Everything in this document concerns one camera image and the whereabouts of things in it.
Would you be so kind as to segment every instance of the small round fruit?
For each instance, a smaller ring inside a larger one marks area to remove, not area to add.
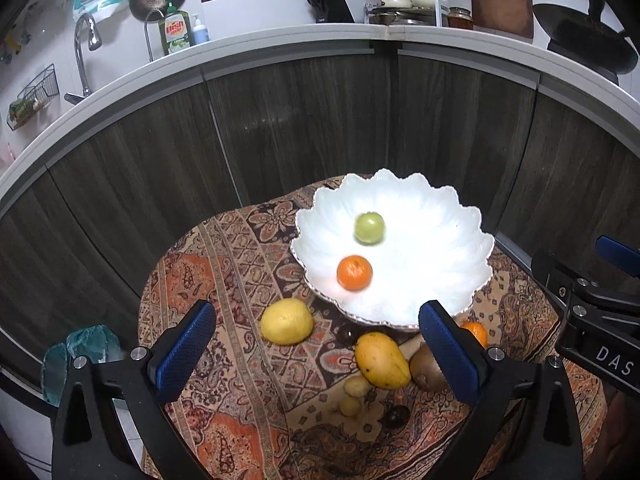
[[[362,407],[360,400],[355,397],[345,396],[340,401],[340,411],[344,416],[356,416]]]
[[[489,346],[486,330],[484,329],[484,326],[482,326],[477,321],[467,321],[466,323],[460,325],[460,327],[466,328],[467,330],[469,330],[469,332],[476,336],[476,339],[478,339],[478,342],[484,348],[487,348]]]
[[[364,397],[370,389],[371,384],[362,376],[349,377],[344,381],[344,392],[351,397]]]
[[[308,306],[295,298],[276,301],[268,306],[260,320],[260,332],[276,345],[295,345],[314,330],[314,318]]]
[[[371,283],[373,269],[366,258],[353,254],[340,261],[335,277],[346,290],[362,290]]]
[[[386,412],[378,422],[390,430],[399,430],[406,426],[411,418],[411,410],[406,406],[396,405]]]
[[[385,237],[385,221],[378,213],[363,213],[356,218],[354,233],[361,244],[377,244]]]

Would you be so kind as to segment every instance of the scalloped bowl rim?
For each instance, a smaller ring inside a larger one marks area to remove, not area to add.
[[[373,174],[373,176],[372,176],[372,177],[370,177],[370,178],[369,178],[369,180],[370,180],[371,178],[373,178],[374,176],[376,176],[377,174],[381,173],[381,172],[389,172],[389,173],[391,173],[391,175],[393,175],[393,176],[394,176],[395,178],[397,178],[398,180],[405,180],[405,179],[408,179],[408,178],[410,178],[410,177],[412,177],[412,176],[414,176],[414,175],[419,175],[419,176],[421,176],[421,177],[422,177],[422,178],[427,182],[427,184],[429,184],[428,179],[427,179],[423,174],[421,174],[421,173],[419,173],[419,172],[415,172],[415,173],[410,174],[410,175],[409,175],[409,176],[407,176],[407,177],[401,178],[401,177],[397,177],[397,176],[396,176],[396,175],[395,175],[391,170],[387,170],[387,169],[385,169],[385,168],[382,168],[382,169],[378,170],[375,174]],[[312,202],[311,202],[311,207],[310,207],[310,208],[305,208],[305,209],[299,209],[298,211],[296,211],[296,216],[295,216],[295,219],[294,219],[294,224],[295,224],[295,229],[296,229],[296,236],[295,236],[294,238],[292,238],[292,239],[291,239],[291,241],[289,242],[289,250],[291,251],[291,254],[292,254],[292,255],[293,255],[293,257],[296,259],[296,261],[300,264],[300,266],[302,267],[302,269],[303,269],[303,271],[304,271],[303,279],[305,280],[306,286],[308,286],[308,288],[309,288],[309,289],[310,289],[310,290],[311,290],[311,291],[312,291],[312,292],[313,292],[317,297],[319,297],[319,298],[321,298],[322,300],[325,300],[325,301],[327,301],[327,302],[331,303],[332,305],[334,305],[334,306],[338,309],[338,311],[340,311],[340,313],[341,313],[341,314],[343,314],[346,318],[351,319],[351,320],[353,320],[353,321],[354,321],[354,322],[356,322],[356,323],[359,323],[359,324],[362,324],[362,325],[366,325],[366,326],[385,326],[385,327],[388,327],[388,328],[391,328],[391,329],[394,329],[394,330],[398,330],[398,331],[400,331],[400,332],[419,332],[420,327],[418,326],[418,324],[395,324],[395,323],[391,323],[391,322],[386,321],[386,320],[382,320],[382,321],[373,321],[373,320],[370,320],[370,319],[365,319],[365,318],[363,318],[363,317],[361,317],[361,316],[358,316],[358,315],[356,315],[356,314],[352,314],[351,312],[348,312],[348,311],[344,310],[344,309],[343,309],[343,307],[341,307],[341,306],[340,306],[340,303],[339,303],[337,300],[335,300],[334,298],[331,298],[331,297],[327,296],[326,294],[324,294],[323,292],[321,292],[320,290],[318,290],[318,289],[316,288],[316,286],[315,286],[315,285],[313,285],[313,284],[309,281],[309,279],[308,279],[308,277],[307,277],[307,275],[308,275],[308,271],[307,271],[307,269],[306,269],[306,265],[305,265],[305,263],[302,261],[302,259],[300,259],[300,257],[297,255],[296,250],[295,250],[295,248],[293,247],[293,242],[302,236],[302,232],[300,231],[300,226],[299,226],[299,224],[298,224],[298,214],[300,213],[300,211],[310,211],[310,210],[312,210],[313,208],[315,208],[315,207],[316,207],[316,195],[318,194],[318,191],[319,191],[320,189],[327,189],[327,190],[329,190],[329,191],[338,191],[338,190],[342,187],[342,184],[344,183],[344,180],[345,180],[347,177],[350,177],[350,178],[351,178],[351,177],[357,177],[357,178],[361,178],[361,179],[363,179],[363,180],[364,180],[364,178],[362,178],[362,177],[361,177],[359,174],[357,174],[357,173],[347,173],[347,174],[345,174],[345,175],[344,175],[344,177],[342,178],[342,181],[340,182],[340,186],[338,186],[338,187],[336,187],[336,188],[328,188],[328,187],[326,187],[326,186],[318,187],[318,188],[314,191],[314,195],[313,195],[313,197],[312,197]],[[479,224],[478,224],[478,229],[479,229],[481,232],[483,232],[483,231],[482,231],[482,229],[480,228],[480,226],[481,226],[481,224],[482,224],[482,212],[480,211],[480,209],[479,209],[479,208],[477,208],[476,206],[463,206],[463,205],[460,203],[460,198],[458,197],[458,192],[457,192],[457,190],[456,190],[453,186],[441,186],[441,187],[437,187],[437,188],[436,188],[436,187],[433,187],[433,186],[431,186],[431,187],[432,187],[433,189],[451,189],[451,190],[453,191],[453,193],[454,193],[455,197],[456,197],[456,201],[458,202],[458,205],[460,205],[460,206],[461,206],[461,207],[463,207],[463,208],[473,208],[473,209],[478,210],[478,213],[479,213]],[[488,277],[488,278],[487,278],[487,279],[486,279],[486,280],[485,280],[481,285],[477,286],[477,287],[476,287],[476,289],[471,293],[471,297],[470,297],[469,304],[468,304],[464,309],[462,309],[462,310],[460,310],[459,312],[457,312],[456,314],[454,314],[454,316],[460,316],[461,314],[464,314],[465,312],[467,312],[468,310],[470,310],[470,309],[471,309],[471,307],[473,306],[473,300],[474,300],[474,296],[475,296],[476,292],[477,292],[478,290],[481,290],[482,288],[484,288],[484,287],[487,285],[487,283],[489,283],[489,282],[491,281],[492,277],[494,276],[494,268],[493,268],[493,267],[488,263],[488,259],[489,259],[489,257],[491,256],[491,254],[492,254],[492,252],[493,252],[493,250],[494,250],[494,247],[495,247],[495,237],[494,237],[491,233],[485,233],[485,232],[483,232],[483,233],[484,233],[484,234],[489,235],[489,236],[491,237],[491,239],[492,239],[492,243],[491,243],[490,250],[488,251],[488,254],[487,254],[486,259],[485,259],[485,261],[487,262],[488,267],[491,269],[491,272],[489,273],[489,277]]]

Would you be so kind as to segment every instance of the white bowl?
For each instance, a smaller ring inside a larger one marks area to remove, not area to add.
[[[372,246],[353,233],[358,215],[369,211],[385,220],[385,237]],[[298,237],[290,246],[308,286],[345,316],[415,331],[423,303],[438,300],[456,316],[491,279],[494,237],[480,222],[480,210],[460,205],[455,189],[434,188],[419,173],[398,178],[379,170],[369,180],[350,173],[339,188],[316,190],[312,208],[297,212]],[[336,279],[338,264],[350,254],[364,256],[373,268],[371,283],[359,292]]]

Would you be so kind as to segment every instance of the soap dispenser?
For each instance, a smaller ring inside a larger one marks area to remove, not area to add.
[[[193,44],[200,45],[201,43],[207,43],[207,41],[209,41],[209,29],[207,28],[207,25],[200,21],[197,14],[194,14],[194,17],[196,19],[196,24],[191,29]]]
[[[166,1],[169,4],[166,16],[158,21],[160,40],[162,41],[165,56],[192,45],[189,14],[184,10],[178,10],[175,7],[174,0]]]

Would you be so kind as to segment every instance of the green fruit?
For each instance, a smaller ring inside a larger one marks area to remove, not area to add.
[[[363,213],[356,218],[356,239],[361,244],[377,244],[385,236],[385,221],[378,213]]]

